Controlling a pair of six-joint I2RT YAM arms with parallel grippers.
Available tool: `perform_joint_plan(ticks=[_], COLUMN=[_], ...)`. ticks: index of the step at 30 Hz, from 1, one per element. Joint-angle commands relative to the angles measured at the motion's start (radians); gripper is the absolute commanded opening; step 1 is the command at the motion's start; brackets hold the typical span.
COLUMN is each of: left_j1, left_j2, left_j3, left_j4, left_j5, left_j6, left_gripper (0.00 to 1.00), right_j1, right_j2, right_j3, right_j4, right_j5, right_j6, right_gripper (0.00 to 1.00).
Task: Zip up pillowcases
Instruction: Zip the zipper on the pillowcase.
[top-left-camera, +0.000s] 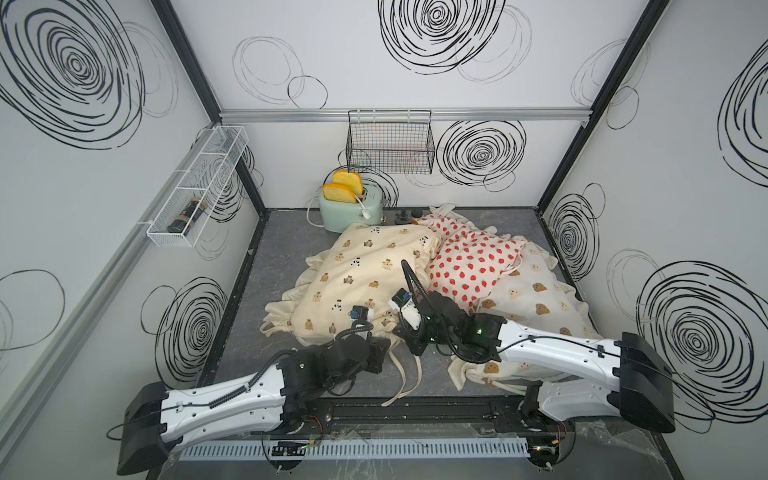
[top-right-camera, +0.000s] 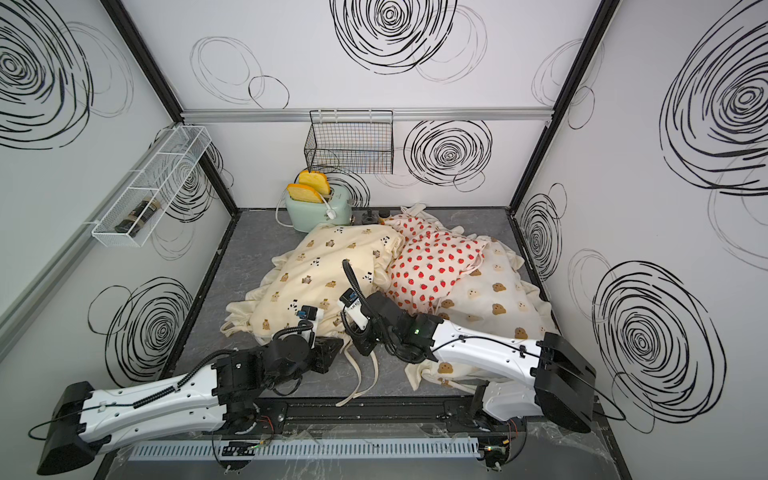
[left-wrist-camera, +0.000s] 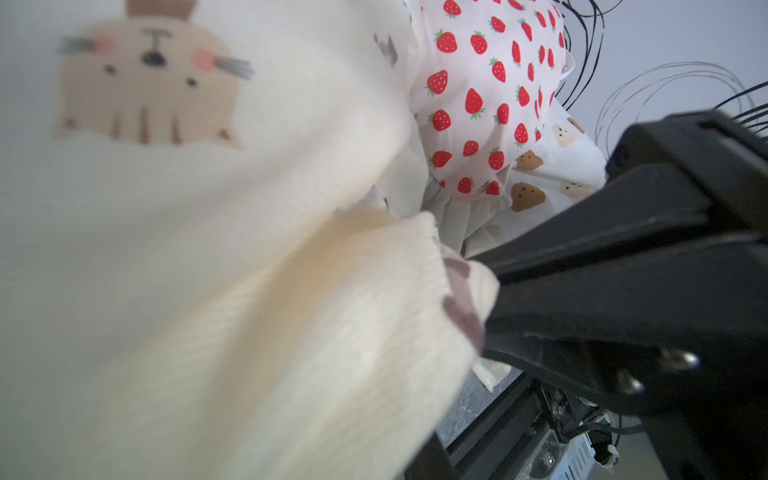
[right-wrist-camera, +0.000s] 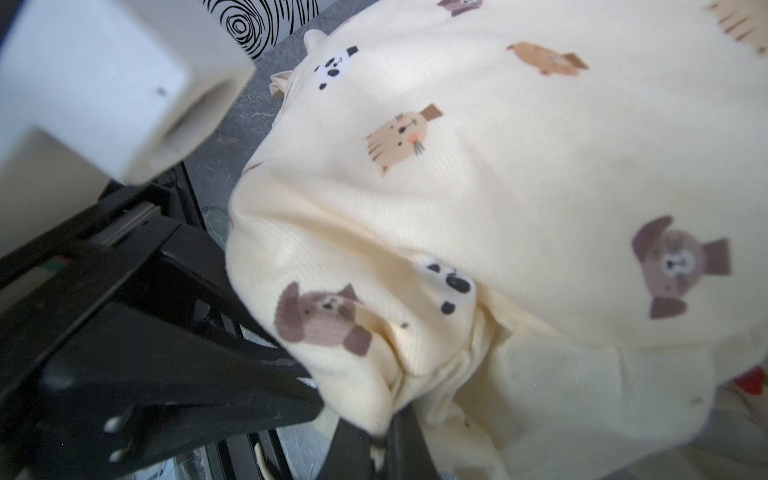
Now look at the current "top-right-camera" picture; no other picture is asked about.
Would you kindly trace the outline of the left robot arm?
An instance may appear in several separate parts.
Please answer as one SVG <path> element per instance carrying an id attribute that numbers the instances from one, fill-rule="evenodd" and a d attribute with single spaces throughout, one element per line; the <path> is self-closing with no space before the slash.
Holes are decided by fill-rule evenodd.
<path id="1" fill-rule="evenodd" d="M 247 350 L 217 350 L 190 372 L 133 387 L 68 385 L 43 426 L 38 474 L 82 468 L 100 453 L 187 432 L 247 434 L 276 422 L 258 405 L 266 391 L 325 373 L 343 347 L 340 338 L 292 332 Z"/>

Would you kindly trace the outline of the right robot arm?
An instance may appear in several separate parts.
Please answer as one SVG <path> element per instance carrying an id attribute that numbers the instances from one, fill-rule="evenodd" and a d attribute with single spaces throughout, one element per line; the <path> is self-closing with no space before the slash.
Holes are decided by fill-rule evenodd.
<path id="1" fill-rule="evenodd" d="M 412 316 L 380 292 L 363 298 L 348 289 L 337 304 L 360 354 L 383 345 L 407 364 L 478 368 L 494 377 L 479 393 L 490 417 L 543 416 L 567 430 L 590 432 L 596 370 L 562 336 L 528 340 L 481 333 L 435 315 Z"/>

